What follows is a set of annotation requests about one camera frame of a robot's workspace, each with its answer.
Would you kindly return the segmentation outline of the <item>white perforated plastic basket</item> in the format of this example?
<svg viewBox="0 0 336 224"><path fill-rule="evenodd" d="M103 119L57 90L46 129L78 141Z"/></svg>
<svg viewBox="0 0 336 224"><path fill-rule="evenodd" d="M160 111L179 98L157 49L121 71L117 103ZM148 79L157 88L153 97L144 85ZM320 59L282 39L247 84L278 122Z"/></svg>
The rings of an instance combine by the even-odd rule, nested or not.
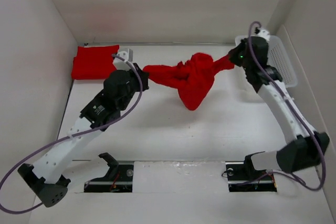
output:
<svg viewBox="0 0 336 224"><path fill-rule="evenodd" d="M281 39L275 35L270 36L268 50L268 64L275 67L283 78L286 88L296 87L297 76L283 46ZM236 75L241 89L254 93L252 86L247 82L243 68L236 68Z"/></svg>

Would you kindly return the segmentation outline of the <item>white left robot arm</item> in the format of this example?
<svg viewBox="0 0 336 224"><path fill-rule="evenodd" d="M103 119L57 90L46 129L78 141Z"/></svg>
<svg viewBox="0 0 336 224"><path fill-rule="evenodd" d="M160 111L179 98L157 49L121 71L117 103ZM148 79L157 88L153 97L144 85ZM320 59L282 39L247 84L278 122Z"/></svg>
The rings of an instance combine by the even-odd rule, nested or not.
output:
<svg viewBox="0 0 336 224"><path fill-rule="evenodd" d="M124 117L122 111L131 112L129 103L135 93L149 88L148 80L149 74L135 63L130 70L115 70L103 82L102 90L81 110L64 140L33 164L20 165L18 173L45 207L62 200L72 182L63 172L92 140Z"/></svg>

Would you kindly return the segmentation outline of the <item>folded red t shirt stack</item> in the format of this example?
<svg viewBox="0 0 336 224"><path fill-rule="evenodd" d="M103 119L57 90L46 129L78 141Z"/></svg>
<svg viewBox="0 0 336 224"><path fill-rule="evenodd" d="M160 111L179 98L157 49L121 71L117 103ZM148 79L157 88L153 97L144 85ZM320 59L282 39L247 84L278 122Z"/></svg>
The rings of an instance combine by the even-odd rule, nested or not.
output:
<svg viewBox="0 0 336 224"><path fill-rule="evenodd" d="M71 78L73 80L103 80L116 70L113 57L119 45L100 47L78 47L73 58Z"/></svg>

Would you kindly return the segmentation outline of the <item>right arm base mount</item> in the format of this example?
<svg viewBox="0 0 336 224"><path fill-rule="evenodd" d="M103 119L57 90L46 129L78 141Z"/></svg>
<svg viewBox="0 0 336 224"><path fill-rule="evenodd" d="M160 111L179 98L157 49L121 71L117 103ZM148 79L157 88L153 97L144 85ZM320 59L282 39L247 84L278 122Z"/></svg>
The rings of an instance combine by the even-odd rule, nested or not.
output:
<svg viewBox="0 0 336 224"><path fill-rule="evenodd" d="M222 177L227 179L230 193L277 192L274 176L266 170L248 171L244 162L225 162Z"/></svg>

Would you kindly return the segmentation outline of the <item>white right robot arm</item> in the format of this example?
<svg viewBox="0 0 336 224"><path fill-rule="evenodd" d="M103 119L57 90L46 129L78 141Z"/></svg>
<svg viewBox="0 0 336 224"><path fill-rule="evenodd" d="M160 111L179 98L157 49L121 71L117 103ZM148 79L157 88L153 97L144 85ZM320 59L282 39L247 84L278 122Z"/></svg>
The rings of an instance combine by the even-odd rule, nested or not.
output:
<svg viewBox="0 0 336 224"><path fill-rule="evenodd" d="M279 71L268 64L268 41L262 37L242 38L229 51L229 60L245 71L247 82L268 105L285 137L277 151L247 155L245 165L254 170L293 173L321 164L330 139L309 124L287 93Z"/></svg>

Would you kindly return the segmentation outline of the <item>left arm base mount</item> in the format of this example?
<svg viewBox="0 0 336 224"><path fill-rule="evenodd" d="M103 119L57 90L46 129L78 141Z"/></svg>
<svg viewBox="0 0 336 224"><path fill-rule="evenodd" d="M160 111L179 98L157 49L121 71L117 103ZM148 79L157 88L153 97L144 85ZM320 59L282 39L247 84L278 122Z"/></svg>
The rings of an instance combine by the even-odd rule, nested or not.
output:
<svg viewBox="0 0 336 224"><path fill-rule="evenodd" d="M109 168L103 177L85 183L84 193L131 193L133 189L134 162L120 162Z"/></svg>

